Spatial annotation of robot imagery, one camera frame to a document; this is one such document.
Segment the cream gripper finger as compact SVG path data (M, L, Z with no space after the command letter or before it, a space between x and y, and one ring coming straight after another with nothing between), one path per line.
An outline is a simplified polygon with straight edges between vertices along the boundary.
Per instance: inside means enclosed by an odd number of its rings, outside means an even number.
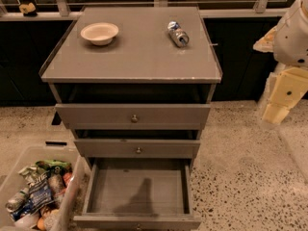
M290 109L275 103L268 103L263 113L263 120L271 124L280 124L289 114Z
M272 53L275 35L276 27L272 27L263 37L253 44L253 49L263 53Z

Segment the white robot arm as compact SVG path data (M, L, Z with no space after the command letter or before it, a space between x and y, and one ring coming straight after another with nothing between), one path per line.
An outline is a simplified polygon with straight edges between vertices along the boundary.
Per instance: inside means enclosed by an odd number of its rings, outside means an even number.
M279 124L308 91L308 0L295 0L253 49L285 66L275 76L263 120Z

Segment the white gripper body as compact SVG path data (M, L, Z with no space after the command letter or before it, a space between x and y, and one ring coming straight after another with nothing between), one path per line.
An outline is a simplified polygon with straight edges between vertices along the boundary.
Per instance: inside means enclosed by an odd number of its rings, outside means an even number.
M278 63L269 74L264 93L259 101L262 113L268 103L288 107L296 106L308 90L308 71L306 68Z

